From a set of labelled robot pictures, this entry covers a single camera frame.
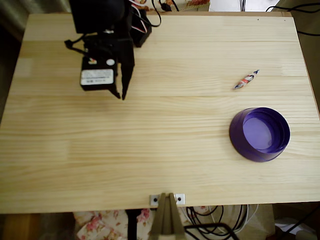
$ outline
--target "floral fabric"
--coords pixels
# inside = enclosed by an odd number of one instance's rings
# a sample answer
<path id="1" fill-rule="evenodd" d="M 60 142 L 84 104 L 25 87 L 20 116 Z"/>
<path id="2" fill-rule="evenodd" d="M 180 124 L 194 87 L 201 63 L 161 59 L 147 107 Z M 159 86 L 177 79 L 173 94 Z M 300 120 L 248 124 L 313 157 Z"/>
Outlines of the floral fabric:
<path id="1" fill-rule="evenodd" d="M 199 213 L 205 213 L 208 207 L 199 207 Z M 179 207 L 178 212 L 183 225 L 190 225 L 184 207 Z M 137 219 L 137 239 L 147 240 L 150 235 L 155 210 L 145 208 Z M 125 210 L 114 211 L 85 211 L 74 212 L 75 220 L 81 226 L 77 233 L 80 240 L 126 240 L 128 239 L 128 216 Z"/>
<path id="2" fill-rule="evenodd" d="M 144 4 L 146 2 L 146 0 L 134 0 L 134 1 L 140 4 Z M 180 11 L 192 9 L 192 8 L 201 8 L 201 7 L 208 6 L 210 4 L 210 0 L 174 0 L 174 2 L 176 3 Z M 161 3 L 166 3 L 170 5 L 173 11 L 176 10 L 172 0 L 161 0 Z M 162 11 L 158 0 L 154 0 L 154 5 L 158 11 Z M 145 9 L 147 11 L 155 10 L 151 0 L 147 0 L 146 6 L 144 7 L 137 6 L 137 7 L 140 9 Z"/>

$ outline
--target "sticker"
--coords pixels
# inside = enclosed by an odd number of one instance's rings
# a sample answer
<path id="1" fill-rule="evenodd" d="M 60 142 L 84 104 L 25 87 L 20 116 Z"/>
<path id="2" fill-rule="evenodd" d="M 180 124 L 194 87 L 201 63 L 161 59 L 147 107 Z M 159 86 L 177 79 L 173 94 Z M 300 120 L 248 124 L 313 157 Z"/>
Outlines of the sticker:
<path id="1" fill-rule="evenodd" d="M 112 65 L 115 65 L 115 60 L 113 60 L 113 59 L 108 59 L 107 61 L 106 61 L 106 64 L 107 65 L 109 65 L 109 66 L 112 66 Z"/>
<path id="2" fill-rule="evenodd" d="M 81 72 L 81 85 L 113 84 L 114 71 L 112 69 L 91 69 Z"/>
<path id="3" fill-rule="evenodd" d="M 97 60 L 90 57 L 90 61 L 88 61 L 88 64 L 90 64 L 90 65 L 97 64 Z"/>

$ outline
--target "metal bracket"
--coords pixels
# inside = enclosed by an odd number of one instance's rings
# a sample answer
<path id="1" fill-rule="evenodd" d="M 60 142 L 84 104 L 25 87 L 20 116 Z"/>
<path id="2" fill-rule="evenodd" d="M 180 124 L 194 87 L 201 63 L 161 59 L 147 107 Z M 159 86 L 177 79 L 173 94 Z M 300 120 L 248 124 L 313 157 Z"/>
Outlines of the metal bracket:
<path id="1" fill-rule="evenodd" d="M 160 194 L 159 195 L 150 195 L 150 205 L 153 207 L 158 207 L 159 206 L 159 199 L 160 199 Z M 185 205 L 186 204 L 186 198 L 185 198 L 184 193 L 174 194 L 174 199 L 175 199 L 175 203 L 177 205 Z"/>

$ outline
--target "white cable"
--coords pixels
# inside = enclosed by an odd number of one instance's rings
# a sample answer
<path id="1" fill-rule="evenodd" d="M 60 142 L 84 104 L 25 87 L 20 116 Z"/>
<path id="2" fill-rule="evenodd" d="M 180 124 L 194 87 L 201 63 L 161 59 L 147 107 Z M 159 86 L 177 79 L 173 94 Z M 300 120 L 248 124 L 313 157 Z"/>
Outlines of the white cable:
<path id="1" fill-rule="evenodd" d="M 246 210 L 246 215 L 245 215 L 245 221 L 244 221 L 244 223 L 242 224 L 242 226 L 241 226 L 239 229 L 234 230 L 234 233 L 235 233 L 235 234 L 240 233 L 240 232 L 245 228 L 245 226 L 250 222 L 250 220 L 254 217 L 254 215 L 255 215 L 256 212 L 258 211 L 259 204 L 256 205 L 256 208 L 255 208 L 254 212 L 252 213 L 252 215 L 251 215 L 250 217 L 249 217 L 249 204 L 247 204 L 246 207 L 247 207 L 247 210 Z M 192 224 L 191 219 L 187 216 L 187 214 L 185 213 L 185 211 L 184 211 L 183 209 L 181 209 L 181 210 L 182 210 L 182 213 L 183 213 L 183 215 L 185 216 L 185 218 L 186 218 L 187 220 L 189 220 L 189 222 Z M 215 219 L 214 219 L 214 216 L 213 216 L 213 213 L 211 214 L 211 218 L 212 218 L 213 223 L 216 223 L 216 221 L 215 221 Z M 222 228 L 220 228 L 220 227 L 218 227 L 217 229 L 219 229 L 219 231 L 220 231 L 221 234 L 226 234 L 226 233 L 227 233 L 226 231 L 224 231 L 224 230 L 223 230 Z"/>
<path id="2" fill-rule="evenodd" d="M 133 3 L 133 4 L 135 4 L 135 5 L 137 5 L 137 6 L 140 6 L 140 7 L 144 7 L 144 6 L 147 5 L 147 0 L 145 0 L 145 3 L 143 3 L 143 4 L 138 3 L 138 2 L 136 2 L 136 1 L 134 1 L 134 0 L 128 0 L 128 1 L 131 2 L 131 3 Z"/>
<path id="3" fill-rule="evenodd" d="M 245 216 L 245 221 L 243 223 L 243 225 L 241 226 L 241 228 L 237 229 L 234 231 L 234 233 L 240 233 L 244 228 L 245 226 L 250 222 L 250 220 L 253 218 L 253 216 L 256 214 L 256 212 L 258 211 L 258 207 L 259 207 L 259 204 L 256 205 L 256 208 L 254 210 L 254 212 L 252 213 L 252 215 L 248 218 L 249 216 L 249 205 L 247 204 L 246 205 L 247 207 L 247 211 L 246 211 L 246 216 Z M 215 219 L 214 219 L 214 216 L 211 214 L 211 218 L 212 218 L 212 221 L 215 223 Z M 218 227 L 218 229 L 221 231 L 221 233 L 223 234 L 226 234 L 227 232 L 224 231 L 223 229 L 221 229 L 220 227 Z"/>
<path id="4" fill-rule="evenodd" d="M 141 18 L 141 14 L 140 14 L 140 11 L 139 9 L 134 5 L 134 4 L 131 4 L 131 6 L 138 12 L 138 15 L 139 17 Z M 131 26 L 133 29 L 135 30 L 138 30 L 139 32 L 143 33 L 143 34 L 146 34 L 147 33 L 147 28 L 146 28 L 146 25 L 144 23 L 144 21 L 140 20 L 141 21 L 141 24 L 144 28 L 144 31 L 142 31 L 140 28 L 136 27 L 136 26 Z"/>

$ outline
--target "white label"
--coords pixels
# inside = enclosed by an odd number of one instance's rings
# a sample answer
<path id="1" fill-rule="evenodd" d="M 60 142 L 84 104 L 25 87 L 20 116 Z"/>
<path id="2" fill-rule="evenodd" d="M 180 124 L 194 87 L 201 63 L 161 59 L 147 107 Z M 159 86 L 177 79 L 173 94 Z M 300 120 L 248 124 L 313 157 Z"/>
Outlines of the white label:
<path id="1" fill-rule="evenodd" d="M 81 85 L 113 84 L 114 71 L 112 69 L 92 69 L 81 72 Z"/>

